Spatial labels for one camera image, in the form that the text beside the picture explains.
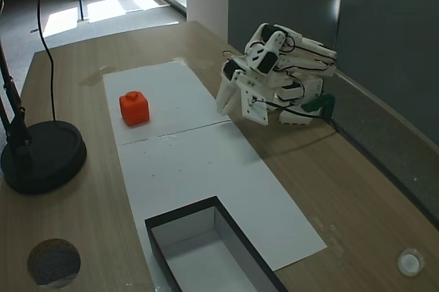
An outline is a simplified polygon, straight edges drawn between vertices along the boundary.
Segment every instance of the black cable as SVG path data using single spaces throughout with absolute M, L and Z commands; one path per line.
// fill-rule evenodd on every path
M 262 101 L 262 100 L 256 100 L 255 103 L 256 102 L 262 102 L 262 103 L 265 103 L 269 106 L 275 107 L 277 109 L 284 110 L 286 112 L 289 112 L 291 114 L 295 114 L 297 116 L 306 117 L 308 119 L 322 119 L 323 121 L 330 123 L 330 125 L 332 125 L 334 127 L 334 130 L 338 133 L 337 123 L 334 121 L 334 119 L 332 117 L 326 117 L 326 116 L 322 116 L 322 115 L 305 114 L 303 112 L 296 112 L 295 110 L 289 109 L 289 107 L 291 107 L 291 105 L 290 106 L 280 106 L 278 104 L 275 104 L 274 102 Z
M 46 41 L 43 36 L 43 28 L 41 27 L 41 0 L 38 0 L 36 5 L 36 20 L 38 21 L 38 32 L 40 34 L 41 42 L 46 50 L 47 56 L 49 56 L 50 59 L 50 100 L 51 100 L 51 106 L 52 106 L 52 119 L 56 121 L 56 115 L 55 115 L 55 101 L 54 101 L 54 58 L 52 57 L 52 54 L 50 53 L 49 47 L 46 44 Z
M 288 38 L 291 38 L 291 39 L 293 40 L 293 46 L 291 46 L 290 44 L 288 44 L 288 42 L 287 42 L 287 39 L 288 39 Z M 291 37 L 290 35 L 288 35 L 287 38 L 285 39 L 285 44 L 286 44 L 288 47 L 291 47 L 291 50 L 288 50 L 288 51 L 281 51 L 281 52 L 283 52 L 283 53 L 291 53 L 292 51 L 294 51 L 294 50 L 296 49 L 296 41 L 295 41 L 294 38 Z
M 301 67 L 301 66 L 286 66 L 286 67 L 283 67 L 282 69 L 273 69 L 274 71 L 276 71 L 276 72 L 281 72 L 281 71 L 286 71 L 286 70 L 288 70 L 288 69 L 291 69 L 291 68 L 297 68 L 297 69 L 303 69 L 304 71 L 326 71 L 326 70 L 328 70 L 329 69 L 329 67 L 331 66 L 330 64 L 325 64 L 326 65 L 326 67 L 324 67 L 324 68 L 307 68 L 307 67 Z

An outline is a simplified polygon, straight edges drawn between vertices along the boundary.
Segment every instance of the black wire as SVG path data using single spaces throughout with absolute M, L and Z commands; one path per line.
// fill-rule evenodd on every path
M 291 38 L 293 40 L 293 46 L 289 45 L 287 42 L 287 39 Z M 282 51 L 283 53 L 291 53 L 292 51 L 294 51 L 296 49 L 296 41 L 294 40 L 293 37 L 291 37 L 290 35 L 287 36 L 287 38 L 285 39 L 285 43 L 287 44 L 288 47 L 291 47 L 291 50 L 288 51 Z
M 286 70 L 291 69 L 291 68 L 303 69 L 304 71 L 326 71 L 329 69 L 330 64 L 325 64 L 325 65 L 326 65 L 326 67 L 324 67 L 324 68 L 307 68 L 307 67 L 301 67 L 301 66 L 286 66 L 286 67 L 283 67 L 282 69 L 274 69 L 274 71 L 281 72 L 281 71 L 286 71 Z
M 332 58 L 332 57 L 330 57 L 330 56 L 326 56 L 326 55 L 324 55 L 324 54 L 321 54 L 321 53 L 318 53 L 318 52 L 315 52 L 315 51 L 312 51 L 312 50 L 309 50 L 309 49 L 305 49 L 305 48 L 303 48 L 303 47 L 296 47 L 296 48 L 297 48 L 297 49 L 301 49 L 301 50 L 306 51 L 306 52 L 311 52 L 311 53 L 317 54 L 317 55 L 320 56 L 320 57 L 328 58 L 328 59 L 333 60 L 334 62 L 337 62 L 337 59 L 334 59 L 334 58 Z
M 308 119 L 322 119 L 323 121 L 330 123 L 330 125 L 332 125 L 334 127 L 334 130 L 338 133 L 337 123 L 334 121 L 334 119 L 332 117 L 326 117 L 326 116 L 322 116 L 322 115 L 305 114 L 303 112 L 296 112 L 295 110 L 289 109 L 289 107 L 291 107 L 291 105 L 290 106 L 280 106 L 278 104 L 275 104 L 274 102 L 262 101 L 262 100 L 256 100 L 255 103 L 256 102 L 262 102 L 262 103 L 265 103 L 269 106 L 275 107 L 277 109 L 284 110 L 286 112 L 289 112 L 291 114 L 295 114 L 297 116 L 306 117 Z
M 50 53 L 49 47 L 46 44 L 46 41 L 43 36 L 43 29 L 41 27 L 41 0 L 38 0 L 36 5 L 36 20 L 38 21 L 38 32 L 40 34 L 41 42 L 46 50 L 47 56 L 50 59 L 50 100 L 51 100 L 51 106 L 52 106 L 52 119 L 56 121 L 56 115 L 55 115 L 55 101 L 54 101 L 54 58 L 52 57 L 52 54 Z

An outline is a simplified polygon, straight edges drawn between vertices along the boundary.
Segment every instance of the lamp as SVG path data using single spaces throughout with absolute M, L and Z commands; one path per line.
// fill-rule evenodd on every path
M 38 27 L 40 28 L 40 0 Z M 6 182 L 22 194 L 40 194 L 66 184 L 82 168 L 86 160 L 86 146 L 79 130 L 70 123 L 55 118 L 53 85 L 51 85 L 53 120 L 27 127 L 25 109 L 9 73 L 0 41 L 0 70 L 4 89 L 14 113 L 9 120 L 0 100 L 0 119 L 5 128 L 7 145 L 0 158 Z

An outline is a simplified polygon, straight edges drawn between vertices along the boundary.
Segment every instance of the circular hole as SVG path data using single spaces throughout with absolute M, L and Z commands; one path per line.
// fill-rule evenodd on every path
M 80 267 L 78 250 L 63 239 L 48 239 L 39 243 L 27 258 L 27 270 L 34 282 L 48 289 L 59 289 L 72 283 Z

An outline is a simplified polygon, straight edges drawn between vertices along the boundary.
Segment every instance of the black lamp base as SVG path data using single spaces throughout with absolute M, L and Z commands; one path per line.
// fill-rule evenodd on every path
M 13 156 L 6 145 L 1 169 L 6 182 L 22 194 L 41 194 L 66 184 L 82 168 L 86 147 L 70 123 L 48 121 L 27 128 L 32 136 L 30 156 Z

